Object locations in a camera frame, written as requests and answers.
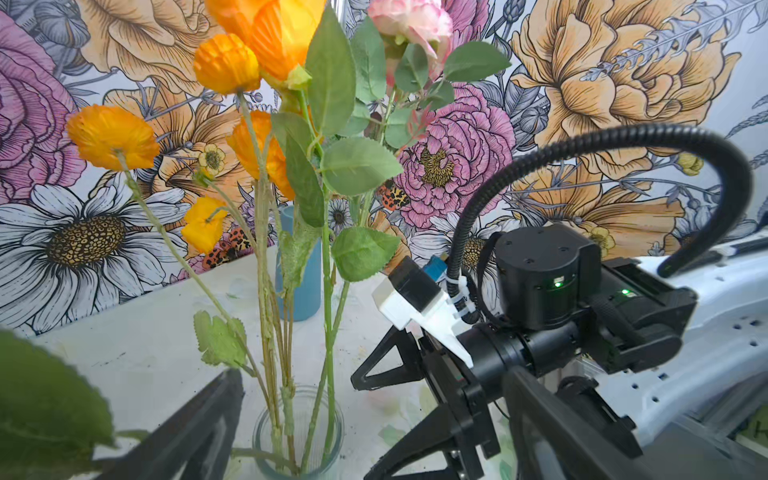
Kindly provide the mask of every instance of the clear glass jar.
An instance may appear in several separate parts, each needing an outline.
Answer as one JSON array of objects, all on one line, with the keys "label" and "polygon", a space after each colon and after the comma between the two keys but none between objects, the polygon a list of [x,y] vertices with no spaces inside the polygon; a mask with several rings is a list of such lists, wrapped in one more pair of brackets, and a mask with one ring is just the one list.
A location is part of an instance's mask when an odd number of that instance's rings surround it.
[{"label": "clear glass jar", "polygon": [[[307,430],[310,427],[312,418],[312,408],[315,404],[315,394],[317,387],[314,386],[296,386],[296,395],[293,397],[293,426],[294,426],[294,445],[296,446],[296,461],[301,463],[304,453],[304,444],[306,443]],[[323,460],[323,447],[326,442],[326,430],[328,429],[328,392],[323,392],[323,399],[320,401],[320,411],[317,416],[315,435],[312,438],[312,451],[310,459],[307,462],[307,473],[299,476],[292,476],[290,472],[278,472],[274,463],[269,460],[258,458],[256,465],[258,468],[258,478],[267,480],[290,480],[301,478],[302,480],[341,480],[341,465],[339,464],[339,453],[344,440],[344,418],[341,413],[339,403],[336,402],[336,417],[334,419],[333,429],[333,447],[325,463]],[[280,400],[280,411],[283,411],[283,400]],[[266,408],[261,412],[259,421],[253,431],[253,448],[264,452],[272,452],[272,423],[270,422],[270,413]],[[283,436],[283,453],[288,452],[285,435]]]}]

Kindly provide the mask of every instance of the pink flower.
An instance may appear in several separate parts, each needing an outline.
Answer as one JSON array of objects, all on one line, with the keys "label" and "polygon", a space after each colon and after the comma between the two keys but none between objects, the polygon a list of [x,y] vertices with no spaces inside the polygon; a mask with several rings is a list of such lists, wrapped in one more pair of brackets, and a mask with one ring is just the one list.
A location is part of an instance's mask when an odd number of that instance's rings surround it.
[{"label": "pink flower", "polygon": [[43,48],[0,12],[0,204],[27,200],[39,184],[68,187],[85,169],[65,137],[72,97]]},{"label": "pink flower", "polygon": [[453,20],[453,48],[482,40],[488,23],[488,0],[442,0],[442,7]]},{"label": "pink flower", "polygon": [[429,58],[429,76],[440,75],[453,36],[451,16],[440,0],[373,0],[368,16],[383,35],[421,45]]},{"label": "pink flower", "polygon": [[400,208],[403,218],[422,229],[432,227],[430,217],[464,208],[483,182],[512,161],[515,148],[509,116],[489,107],[476,87],[453,86],[455,103],[429,114],[425,138],[402,152],[404,172],[394,180],[409,198]]}]

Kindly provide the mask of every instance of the painted orange flower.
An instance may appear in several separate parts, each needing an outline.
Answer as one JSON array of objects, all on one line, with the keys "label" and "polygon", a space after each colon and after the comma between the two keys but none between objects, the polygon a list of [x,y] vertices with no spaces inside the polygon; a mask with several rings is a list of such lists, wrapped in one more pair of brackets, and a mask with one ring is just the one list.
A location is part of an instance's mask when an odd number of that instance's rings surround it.
[{"label": "painted orange flower", "polygon": [[[547,127],[536,135],[543,146],[602,128],[652,121],[700,124],[720,94],[740,54],[723,55],[713,41],[700,48],[693,40],[679,54],[645,65],[622,65],[594,80],[591,68],[612,62],[654,30],[669,28],[669,17],[682,15],[690,0],[539,0],[511,40],[512,50],[528,74],[511,80],[524,88],[544,86],[551,102]],[[650,168],[647,152],[658,148],[624,148],[581,157],[591,173],[618,179]]]},{"label": "painted orange flower", "polygon": [[306,52],[323,16],[325,0],[208,0],[208,11],[251,47],[265,79],[285,82]]},{"label": "painted orange flower", "polygon": [[67,122],[70,139],[80,156],[96,167],[123,170],[149,168],[160,153],[152,127],[143,119],[119,107],[91,105]]},{"label": "painted orange flower", "polygon": [[[679,200],[667,204],[667,198],[636,201],[640,194],[623,187],[603,192],[600,184],[585,187],[550,188],[558,177],[559,166],[535,171],[512,184],[512,196],[528,209],[538,212],[542,220],[563,222],[600,246],[603,258],[638,257],[648,255],[654,243],[664,245],[666,253],[673,253],[680,244],[671,235],[675,218],[685,212]],[[565,165],[559,183],[583,184],[599,181],[602,174],[592,174],[583,163]],[[636,184],[648,190],[650,182]]]},{"label": "painted orange flower", "polygon": [[222,95],[261,86],[256,54],[231,33],[216,35],[197,49],[194,72],[200,84]]},{"label": "painted orange flower", "polygon": [[[266,136],[272,131],[272,117],[263,111],[252,111],[250,112],[250,120],[253,122],[253,129],[259,142],[259,150],[262,150]],[[256,152],[253,150],[253,142],[250,140],[248,127],[244,121],[240,121],[232,130],[232,135],[227,137],[227,143],[232,147],[240,164],[243,165],[251,177],[258,179],[259,163]],[[272,137],[270,141],[270,149],[266,156],[266,174],[269,175],[270,180],[277,185],[288,200],[296,198],[296,193],[290,186],[288,176],[286,175],[286,156],[283,154],[283,150],[280,149],[280,144],[277,143],[275,137]]]}]

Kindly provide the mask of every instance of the white table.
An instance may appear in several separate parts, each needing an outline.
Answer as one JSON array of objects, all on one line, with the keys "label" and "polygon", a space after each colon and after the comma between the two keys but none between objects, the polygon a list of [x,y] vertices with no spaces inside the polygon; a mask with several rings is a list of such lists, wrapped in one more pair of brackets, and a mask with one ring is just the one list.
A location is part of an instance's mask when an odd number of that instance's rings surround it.
[{"label": "white table", "polygon": [[[272,258],[274,250],[270,249]],[[203,279],[230,314],[243,320],[250,350],[259,362],[256,268],[255,257],[248,256],[205,273]],[[357,392],[349,381],[391,325],[376,310],[371,298],[371,292],[383,278],[379,274],[350,288],[336,338],[336,401],[343,409],[346,424],[341,478],[350,480],[362,478],[390,445],[435,405],[423,381],[375,392]],[[54,330],[35,342],[75,366],[101,390],[110,402],[117,430],[151,431],[223,370],[200,361],[192,315],[203,308],[215,312],[194,281],[184,281]],[[314,317],[296,323],[293,335],[295,382],[316,386],[325,355],[322,308]],[[265,404],[255,380],[243,376],[243,382],[246,396],[234,445],[249,447],[253,427]],[[516,465],[508,430],[494,407],[492,415],[502,454],[485,462],[485,477],[514,478],[507,475],[514,474]],[[122,445],[128,448],[130,443]],[[102,453],[115,455],[107,449],[97,451],[98,455]],[[441,455],[430,459],[434,461],[411,465],[403,472],[441,468],[445,464]],[[507,466],[500,463],[502,459]],[[259,478],[256,471],[253,460],[231,462],[227,479]]]}]

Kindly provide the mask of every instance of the floral wallpaper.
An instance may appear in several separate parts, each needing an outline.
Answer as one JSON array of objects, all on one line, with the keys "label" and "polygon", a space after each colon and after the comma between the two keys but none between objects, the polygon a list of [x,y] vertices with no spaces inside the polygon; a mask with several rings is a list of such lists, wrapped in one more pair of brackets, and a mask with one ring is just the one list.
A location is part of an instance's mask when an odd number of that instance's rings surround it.
[{"label": "floral wallpaper", "polygon": [[[367,0],[343,3],[352,35]],[[458,213],[500,168],[537,147],[600,128],[649,121],[701,124],[752,159],[756,192],[730,233],[744,237],[768,210],[768,0],[443,0],[453,46],[491,42],[507,71],[454,84],[455,103],[427,117],[399,153],[404,173],[376,192],[371,225],[406,255],[447,253]],[[111,104],[147,120],[161,145],[135,175],[153,212],[199,273],[253,251],[250,177],[224,140],[233,98],[200,86],[195,48],[222,29],[201,0],[0,0],[0,326],[40,335],[187,277],[139,212],[125,176],[86,163],[66,137],[68,115]],[[262,111],[279,96],[248,94]],[[369,105],[372,115],[382,106]],[[240,199],[248,225],[227,221],[214,252],[178,235],[202,191],[204,165]],[[664,149],[605,151],[553,164],[511,185],[472,229],[473,271],[491,233],[561,222],[604,258],[665,255],[707,222],[717,176]],[[328,221],[352,224],[344,198]],[[270,244],[276,234],[270,236]],[[493,269],[486,302],[498,308]]]}]

